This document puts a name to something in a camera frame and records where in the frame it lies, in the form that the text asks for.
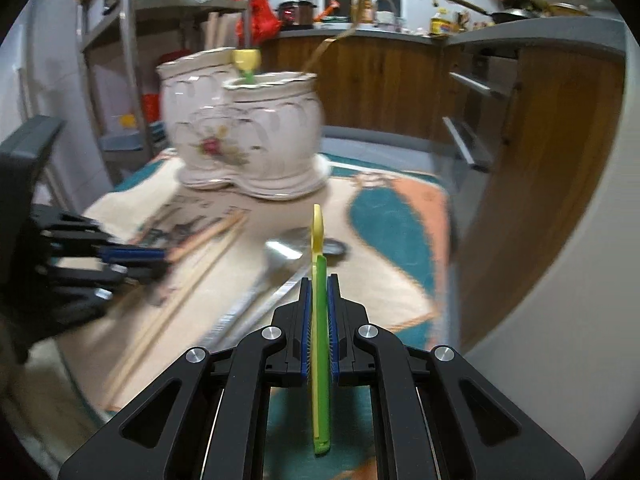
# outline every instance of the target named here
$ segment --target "faucet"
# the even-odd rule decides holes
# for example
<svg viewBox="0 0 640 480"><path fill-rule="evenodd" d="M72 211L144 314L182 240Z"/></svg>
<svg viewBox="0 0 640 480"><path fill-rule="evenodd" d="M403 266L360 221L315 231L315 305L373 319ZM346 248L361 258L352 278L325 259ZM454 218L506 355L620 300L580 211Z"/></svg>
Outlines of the faucet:
<svg viewBox="0 0 640 480"><path fill-rule="evenodd" d="M396 32L400 32L400 24L399 24L399 16L398 16L398 8L393 0L386 0L389 2L389 6L391 6L391 11L394 14L394 29ZM376 12L378 12L378 0L373 0L373 17L375 19Z"/></svg>

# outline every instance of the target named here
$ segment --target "patterned tablecloth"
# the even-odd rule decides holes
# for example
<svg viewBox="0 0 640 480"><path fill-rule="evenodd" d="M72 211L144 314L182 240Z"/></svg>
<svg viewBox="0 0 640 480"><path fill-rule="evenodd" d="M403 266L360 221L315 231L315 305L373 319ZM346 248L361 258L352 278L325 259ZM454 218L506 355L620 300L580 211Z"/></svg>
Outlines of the patterned tablecloth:
<svg viewBox="0 0 640 480"><path fill-rule="evenodd" d="M265 202L232 189L182 188L175 179L181 161L162 156L86 211L125 240L134 238L145 220L172 200L206 203L212 214L229 208L248 212L238 240L183 304L115 402L106 405L103 398L107 377L161 308L139 301L58 338L68 371L90 409L119 410L195 344L258 276L265 264L266 239L309 225L314 203L322 205L326 236L350 247L348 256L329 269L338 273L342 295L364 304L371 322L393 330L405 344L430 348L442 342L449 244L446 192L432 175L329 158L332 176L324 189L292 202ZM213 240L200 253L216 243ZM198 255L180 264L178 273L188 273L194 258ZM297 294L293 290L282 303ZM270 319L271 314L261 324ZM335 389L332 448L322 458L313 455L309 411L305 388L273 389L265 478L375 478L368 389Z"/></svg>

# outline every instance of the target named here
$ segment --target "floral pattern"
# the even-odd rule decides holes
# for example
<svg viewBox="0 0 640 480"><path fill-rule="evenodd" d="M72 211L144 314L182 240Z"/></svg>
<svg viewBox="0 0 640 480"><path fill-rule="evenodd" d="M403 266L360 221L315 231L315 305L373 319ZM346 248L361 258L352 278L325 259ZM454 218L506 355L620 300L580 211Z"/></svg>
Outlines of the floral pattern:
<svg viewBox="0 0 640 480"><path fill-rule="evenodd" d="M206 126L204 128L206 136L195 147L202 155L220 162L226 162L232 166L244 166L249 162L249 158L240 150L237 142L227 137L228 133L228 127L224 124L217 129Z"/></svg>

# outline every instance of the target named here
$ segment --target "countertop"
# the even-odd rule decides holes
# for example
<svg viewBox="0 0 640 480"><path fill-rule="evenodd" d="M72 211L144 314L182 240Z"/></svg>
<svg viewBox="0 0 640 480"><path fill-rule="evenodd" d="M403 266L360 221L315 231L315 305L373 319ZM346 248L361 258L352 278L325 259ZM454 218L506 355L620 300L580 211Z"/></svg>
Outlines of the countertop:
<svg viewBox="0 0 640 480"><path fill-rule="evenodd" d="M278 37L334 36L347 27L348 24L329 25L326 28L314 28L311 30L286 30L281 32ZM460 44L521 46L564 43L624 56L625 27L625 23L618 20L579 16L533 18L519 22L501 23L493 27L462 32L446 40L432 40L424 36L387 32L386 30L378 30L370 25L359 28L355 35L366 38L413 41L414 43L436 46Z"/></svg>

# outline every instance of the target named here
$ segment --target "yellow green toothbrush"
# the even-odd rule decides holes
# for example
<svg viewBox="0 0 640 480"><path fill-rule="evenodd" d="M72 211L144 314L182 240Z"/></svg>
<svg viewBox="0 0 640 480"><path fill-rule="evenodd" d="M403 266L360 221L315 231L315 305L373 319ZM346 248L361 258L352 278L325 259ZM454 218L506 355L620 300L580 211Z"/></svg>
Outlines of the yellow green toothbrush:
<svg viewBox="0 0 640 480"><path fill-rule="evenodd" d="M311 226L311 407L316 455L326 453L331 447L329 325L323 243L322 209L315 204Z"/></svg>

